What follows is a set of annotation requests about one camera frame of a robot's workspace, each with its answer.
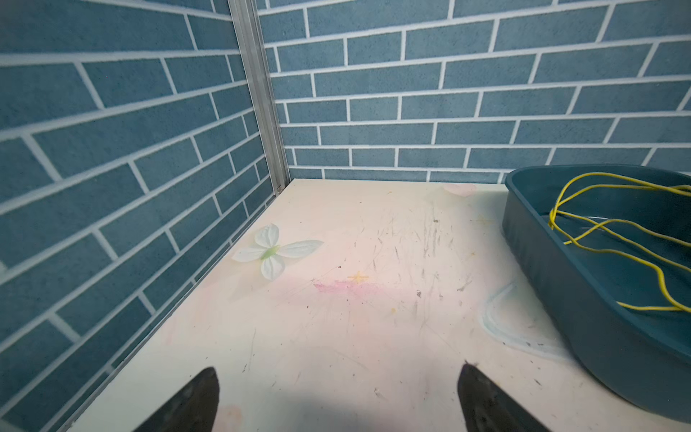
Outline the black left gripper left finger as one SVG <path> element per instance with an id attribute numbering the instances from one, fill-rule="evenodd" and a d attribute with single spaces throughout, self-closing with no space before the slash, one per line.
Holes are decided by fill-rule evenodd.
<path id="1" fill-rule="evenodd" d="M 220 384 L 216 370 L 207 367 L 135 431 L 212 431 L 219 400 Z"/>

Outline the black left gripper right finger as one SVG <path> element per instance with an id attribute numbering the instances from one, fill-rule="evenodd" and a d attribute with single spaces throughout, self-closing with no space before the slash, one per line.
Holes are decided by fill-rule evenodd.
<path id="1" fill-rule="evenodd" d="M 467 431 L 548 431 L 476 365 L 462 366 L 457 392 Z"/>

